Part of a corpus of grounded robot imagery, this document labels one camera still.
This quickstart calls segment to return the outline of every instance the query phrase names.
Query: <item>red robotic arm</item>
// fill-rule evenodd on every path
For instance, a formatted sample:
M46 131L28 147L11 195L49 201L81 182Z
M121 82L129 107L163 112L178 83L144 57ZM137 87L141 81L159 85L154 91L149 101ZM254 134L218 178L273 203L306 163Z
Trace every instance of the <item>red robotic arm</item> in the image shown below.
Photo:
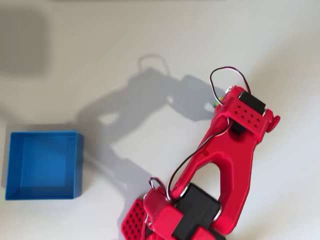
M173 176L166 190L152 185L144 196L140 203L145 214L142 234L127 235L127 240L224 240L223 235L234 229L249 193L254 149L280 117L274 117L263 102L239 86L233 86L219 103L201 144L185 160L189 162L172 190ZM207 163L220 170L218 200L190 183Z

